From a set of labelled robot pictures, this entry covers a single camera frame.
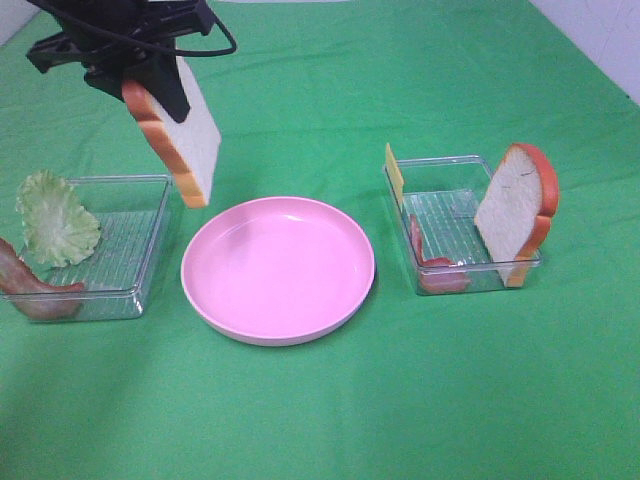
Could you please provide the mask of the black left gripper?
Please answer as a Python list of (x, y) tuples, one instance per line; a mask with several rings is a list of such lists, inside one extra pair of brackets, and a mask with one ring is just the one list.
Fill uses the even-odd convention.
[(42, 73), (79, 63), (85, 82), (119, 99), (126, 80), (140, 83), (170, 117), (182, 123), (190, 105), (177, 58), (212, 57), (212, 50), (184, 50), (176, 39), (214, 27), (205, 1), (36, 1), (61, 31), (39, 40), (27, 58)]

